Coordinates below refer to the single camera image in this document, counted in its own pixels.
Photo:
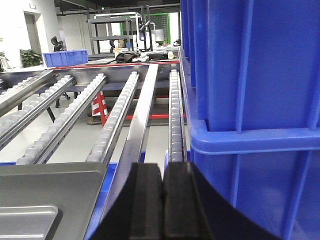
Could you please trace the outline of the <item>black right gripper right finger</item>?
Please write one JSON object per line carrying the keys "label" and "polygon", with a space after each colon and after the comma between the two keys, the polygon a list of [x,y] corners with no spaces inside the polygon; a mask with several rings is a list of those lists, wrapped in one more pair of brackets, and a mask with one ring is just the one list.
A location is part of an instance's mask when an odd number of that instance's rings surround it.
{"label": "black right gripper right finger", "polygon": [[194,163],[170,162],[163,180],[164,239],[277,239],[225,200]]}

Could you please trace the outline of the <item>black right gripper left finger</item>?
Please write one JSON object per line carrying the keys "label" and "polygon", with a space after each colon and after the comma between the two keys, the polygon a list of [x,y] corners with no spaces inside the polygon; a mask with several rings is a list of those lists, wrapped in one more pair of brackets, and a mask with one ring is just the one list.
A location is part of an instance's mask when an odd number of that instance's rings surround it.
{"label": "black right gripper left finger", "polygon": [[161,240],[162,178],[155,163],[132,163],[128,178],[92,240]]}

